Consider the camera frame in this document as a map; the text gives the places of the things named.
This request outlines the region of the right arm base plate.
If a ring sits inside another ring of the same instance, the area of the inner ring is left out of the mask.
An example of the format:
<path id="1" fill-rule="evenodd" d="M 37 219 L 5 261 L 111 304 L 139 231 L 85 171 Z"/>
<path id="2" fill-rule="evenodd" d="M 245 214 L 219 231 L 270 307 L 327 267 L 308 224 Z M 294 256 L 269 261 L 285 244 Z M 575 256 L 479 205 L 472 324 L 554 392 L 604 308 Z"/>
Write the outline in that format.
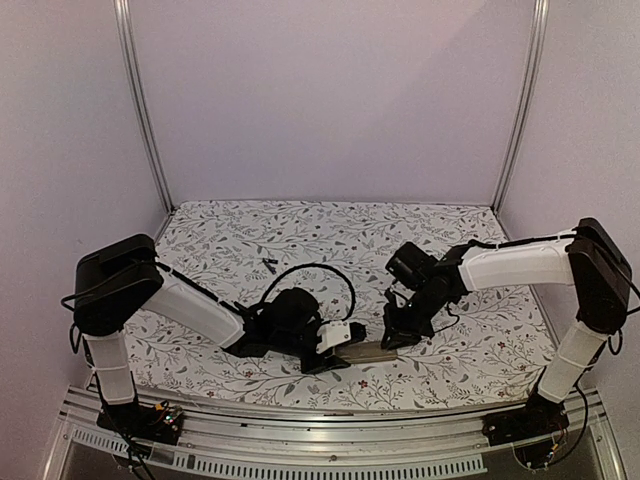
<path id="1" fill-rule="evenodd" d="M 525 405 L 482 418 L 482 434 L 491 446 L 548 435 L 568 426 L 568 416 L 560 404 Z"/>

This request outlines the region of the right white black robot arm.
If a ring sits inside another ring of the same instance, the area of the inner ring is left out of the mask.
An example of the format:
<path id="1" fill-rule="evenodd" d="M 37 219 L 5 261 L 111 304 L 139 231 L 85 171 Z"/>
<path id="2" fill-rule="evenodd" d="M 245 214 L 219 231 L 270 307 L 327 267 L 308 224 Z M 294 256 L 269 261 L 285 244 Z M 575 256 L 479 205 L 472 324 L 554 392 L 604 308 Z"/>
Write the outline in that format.
<path id="1" fill-rule="evenodd" d="M 628 317 L 638 312 L 629 306 L 639 293 L 631 265 L 600 222 L 590 217 L 543 237 L 501 244 L 470 240 L 440 258 L 407 242 L 386 269 L 412 295 L 399 302 L 391 290 L 385 292 L 385 350 L 433 338 L 435 315 L 473 292 L 521 285 L 573 287 L 576 321 L 515 415 L 527 436 L 539 435 L 554 422 L 574 385 Z"/>

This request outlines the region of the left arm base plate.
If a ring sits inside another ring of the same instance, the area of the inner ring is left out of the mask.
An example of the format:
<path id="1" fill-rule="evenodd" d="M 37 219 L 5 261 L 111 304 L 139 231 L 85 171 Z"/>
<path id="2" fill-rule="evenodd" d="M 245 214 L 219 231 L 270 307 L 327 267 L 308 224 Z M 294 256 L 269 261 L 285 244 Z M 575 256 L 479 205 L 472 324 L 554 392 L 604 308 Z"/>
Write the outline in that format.
<path id="1" fill-rule="evenodd" d="M 145 406 L 134 401 L 121 405 L 104 403 L 97 426 L 127 438 L 177 445 L 183 422 L 184 410 L 180 406 L 170 405 L 167 401 Z"/>

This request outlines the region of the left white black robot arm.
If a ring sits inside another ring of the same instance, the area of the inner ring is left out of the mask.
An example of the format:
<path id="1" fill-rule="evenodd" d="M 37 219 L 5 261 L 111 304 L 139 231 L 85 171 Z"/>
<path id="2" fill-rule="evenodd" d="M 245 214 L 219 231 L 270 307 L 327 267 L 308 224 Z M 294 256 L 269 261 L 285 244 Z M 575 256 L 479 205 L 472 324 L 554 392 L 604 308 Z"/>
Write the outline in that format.
<path id="1" fill-rule="evenodd" d="M 268 352 L 294 356 L 305 375 L 349 367 L 337 347 L 350 343 L 347 319 L 326 321 L 309 292 L 289 288 L 257 303 L 228 303 L 178 270 L 158 261 L 152 239 L 136 234 L 84 256 L 76 266 L 75 291 L 60 301 L 73 314 L 72 328 L 84 345 L 102 402 L 128 434 L 148 426 L 138 404 L 129 366 L 124 326 L 146 310 L 177 322 L 228 354 L 258 358 Z"/>

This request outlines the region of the beige remote control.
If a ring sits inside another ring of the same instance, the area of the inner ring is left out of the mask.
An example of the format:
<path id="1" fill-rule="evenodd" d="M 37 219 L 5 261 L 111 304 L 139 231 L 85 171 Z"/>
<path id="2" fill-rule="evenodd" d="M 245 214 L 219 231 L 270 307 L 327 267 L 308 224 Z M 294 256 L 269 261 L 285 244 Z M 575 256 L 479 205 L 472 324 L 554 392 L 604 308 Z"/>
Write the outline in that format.
<path id="1" fill-rule="evenodd" d="M 396 361 L 396 350 L 382 349 L 379 342 L 360 342 L 340 345 L 335 348 L 336 355 L 350 364 L 372 364 Z"/>

